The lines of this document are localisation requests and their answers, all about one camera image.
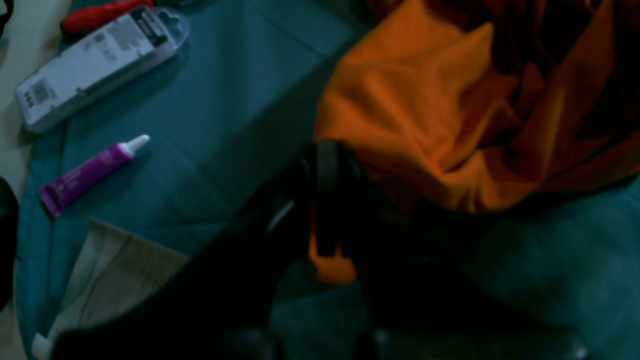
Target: table surface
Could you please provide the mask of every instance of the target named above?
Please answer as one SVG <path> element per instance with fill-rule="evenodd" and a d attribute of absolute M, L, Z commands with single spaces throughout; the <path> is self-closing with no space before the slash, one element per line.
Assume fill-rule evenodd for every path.
<path fill-rule="evenodd" d="M 18 198 L 24 191 L 33 136 L 21 130 L 13 91 L 56 53 L 58 23 L 69 4 L 70 0 L 16 1 L 13 17 L 0 40 L 0 177 L 9 182 Z M 25 359 L 13 303 L 0 312 L 0 359 Z"/>

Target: white packaging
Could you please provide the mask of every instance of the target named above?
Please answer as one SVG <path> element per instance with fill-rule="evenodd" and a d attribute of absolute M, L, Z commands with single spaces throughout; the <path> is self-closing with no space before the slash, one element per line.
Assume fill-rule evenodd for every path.
<path fill-rule="evenodd" d="M 16 88 L 25 128 L 44 133 L 174 56 L 189 35 L 184 15 L 140 6 L 84 37 Z"/>

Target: teal tablecloth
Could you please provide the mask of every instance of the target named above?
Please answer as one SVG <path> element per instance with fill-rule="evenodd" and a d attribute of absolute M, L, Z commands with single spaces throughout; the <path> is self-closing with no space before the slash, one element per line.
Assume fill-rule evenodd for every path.
<path fill-rule="evenodd" d="M 194 254 L 295 155 L 312 136 L 335 62 L 369 29 L 356 16 L 357 2 L 210 0 L 185 9 L 191 35 L 178 59 L 38 139 L 19 227 L 26 349 L 56 316 L 88 216 Z M 55 222 L 47 218 L 40 186 L 142 133 L 152 141 L 140 159 Z M 575 326 L 596 359 L 640 359 L 639 181 L 535 216 L 420 221 L 433 225 L 433 239 L 479 239 L 466 268 L 498 298 Z M 304 296 L 321 288 L 312 272 L 301 265 L 289 273 L 285 293 L 298 296 L 284 296 L 272 328 L 291 359 L 348 359 L 353 336 L 366 326 L 358 288 Z"/>

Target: glue tube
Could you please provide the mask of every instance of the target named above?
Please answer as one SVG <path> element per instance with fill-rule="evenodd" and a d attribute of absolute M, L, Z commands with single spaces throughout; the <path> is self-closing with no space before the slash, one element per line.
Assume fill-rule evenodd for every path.
<path fill-rule="evenodd" d="M 38 193 L 53 218 L 87 190 L 101 182 L 114 171 L 130 163 L 147 142 L 148 135 L 140 135 L 130 142 L 112 145 L 66 175 L 43 186 Z"/>

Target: orange cloth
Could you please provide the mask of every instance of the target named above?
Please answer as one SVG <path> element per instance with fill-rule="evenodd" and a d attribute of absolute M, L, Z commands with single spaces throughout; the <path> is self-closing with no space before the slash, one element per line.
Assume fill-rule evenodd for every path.
<path fill-rule="evenodd" d="M 347 140 L 402 208 L 502 211 L 640 170 L 640 1 L 367 2 L 383 20 L 336 68 L 316 138 Z"/>

